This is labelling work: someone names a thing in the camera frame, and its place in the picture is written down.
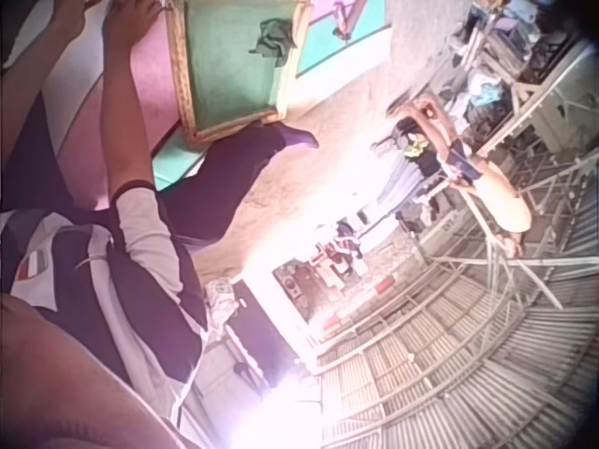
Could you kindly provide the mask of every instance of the pink fabric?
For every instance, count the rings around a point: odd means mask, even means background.
[[[164,14],[134,49],[131,65],[151,151],[179,120]],[[77,204],[88,210],[108,206],[106,168],[100,141],[102,89],[100,78],[71,124],[58,158],[68,189]]]
[[[354,0],[314,0],[314,9],[312,10],[310,22],[316,22],[321,17],[330,14],[336,3],[343,3],[345,5],[345,14],[348,14],[351,10],[350,6],[354,4]]]

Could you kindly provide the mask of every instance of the dirt floor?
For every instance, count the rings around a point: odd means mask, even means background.
[[[385,109],[438,72],[448,57],[445,39],[458,30],[470,5],[469,0],[387,1],[391,60],[292,123],[312,131],[320,150],[292,149],[272,160],[225,238],[196,258],[204,282],[236,276],[250,257],[283,263],[290,241],[346,214],[351,184],[362,175],[370,144],[381,137]]]

